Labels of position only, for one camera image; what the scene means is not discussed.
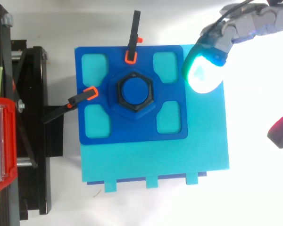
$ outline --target black clamp handle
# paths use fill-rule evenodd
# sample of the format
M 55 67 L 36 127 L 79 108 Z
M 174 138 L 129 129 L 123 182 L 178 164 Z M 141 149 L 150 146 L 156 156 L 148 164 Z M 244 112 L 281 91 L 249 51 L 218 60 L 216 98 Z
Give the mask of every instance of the black clamp handle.
M 132 27 L 131 27 L 131 34 L 130 34 L 130 39 L 129 39 L 129 50 L 128 50 L 128 55 L 126 57 L 126 62 L 133 62 L 135 59 L 135 52 L 136 52 L 136 46 L 137 43 L 141 43 L 143 40 L 142 38 L 138 37 L 138 26 L 140 23 L 140 17 L 141 17 L 141 12 L 135 10 L 134 15 L 133 15 L 133 21 L 132 21 Z
M 43 116 L 42 122 L 44 124 L 47 124 L 47 123 L 51 122 L 52 120 L 60 117 L 61 115 L 65 114 L 69 111 L 73 111 L 73 110 L 77 109 L 78 103 L 80 103 L 84 100 L 92 100 L 92 99 L 96 98 L 98 95 L 99 95 L 99 92 L 94 86 L 89 87 L 89 88 L 85 89 L 83 93 L 69 98 L 68 104 L 63 105 L 63 106 L 57 108 L 56 110 L 50 112 L 49 114 Z

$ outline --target black nut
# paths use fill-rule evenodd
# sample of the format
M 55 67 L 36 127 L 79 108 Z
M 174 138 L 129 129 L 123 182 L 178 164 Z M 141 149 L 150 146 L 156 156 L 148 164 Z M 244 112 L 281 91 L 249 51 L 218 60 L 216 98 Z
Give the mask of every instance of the black nut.
M 146 84 L 148 85 L 148 89 L 149 89 L 149 93 L 148 93 L 148 97 L 144 100 L 144 102 L 142 102 L 139 105 L 133 105 L 128 103 L 123 95 L 122 95 L 122 87 L 123 84 L 131 78 L 140 78 L 142 80 L 144 80 L 146 82 Z M 145 107 L 149 106 L 153 101 L 154 101 L 154 93 L 153 93 L 153 82 L 151 79 L 147 78 L 146 76 L 143 76 L 137 72 L 131 72 L 128 75 L 126 75 L 125 77 L 123 77 L 122 79 L 120 79 L 117 82 L 117 101 L 118 103 L 125 107 L 128 108 L 131 111 L 134 112 L 139 112 L 140 110 L 144 109 Z

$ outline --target purple object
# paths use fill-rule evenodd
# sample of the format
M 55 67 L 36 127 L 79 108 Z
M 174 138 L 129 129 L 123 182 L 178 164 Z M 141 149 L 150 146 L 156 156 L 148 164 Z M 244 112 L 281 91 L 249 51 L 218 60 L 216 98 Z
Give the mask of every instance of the purple object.
M 173 174 L 173 175 L 161 175 L 158 176 L 158 179 L 173 179 L 173 178 L 185 178 L 186 174 L 185 173 L 180 173 L 180 174 Z M 206 177 L 207 172 L 199 172 L 198 177 Z M 146 177 L 141 177 L 141 178 L 127 178 L 127 179 L 117 179 L 117 183 L 120 182 L 132 182 L 132 181 L 143 181 L 146 180 Z M 93 182 L 87 182 L 87 185 L 100 185 L 103 184 L 104 181 L 93 181 Z

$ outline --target black frame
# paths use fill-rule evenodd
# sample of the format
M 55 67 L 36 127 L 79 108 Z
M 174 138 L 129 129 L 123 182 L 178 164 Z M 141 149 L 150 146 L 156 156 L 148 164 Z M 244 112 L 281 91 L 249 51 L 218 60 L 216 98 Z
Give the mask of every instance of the black frame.
M 10 28 L 2 25 L 6 13 L 0 5 L 1 97 L 25 103 L 23 111 L 16 111 L 17 157 L 28 157 L 31 166 L 18 167 L 18 178 L 0 192 L 0 226 L 19 226 L 28 210 L 44 215 L 51 209 L 49 158 L 63 154 L 64 117 L 42 123 L 45 114 L 59 107 L 47 105 L 46 52 L 27 48 L 25 40 L 11 41 Z M 12 61 L 12 50 L 22 51 L 19 60 Z

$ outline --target white surface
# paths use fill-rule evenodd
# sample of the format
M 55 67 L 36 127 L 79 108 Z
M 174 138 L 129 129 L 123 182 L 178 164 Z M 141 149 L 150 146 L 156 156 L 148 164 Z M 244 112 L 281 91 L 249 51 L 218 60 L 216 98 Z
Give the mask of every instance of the white surface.
M 126 45 L 133 10 L 141 11 L 144 45 L 193 43 L 231 1 L 0 0 L 14 15 L 13 39 L 49 53 L 49 103 L 76 94 L 74 48 Z M 52 210 L 29 212 L 21 226 L 283 226 L 283 150 L 266 137 L 283 115 L 283 33 L 235 45 L 225 73 L 231 169 L 209 172 L 197 186 L 184 179 L 103 185 L 81 182 L 77 112 L 65 115 L 64 157 L 52 158 Z

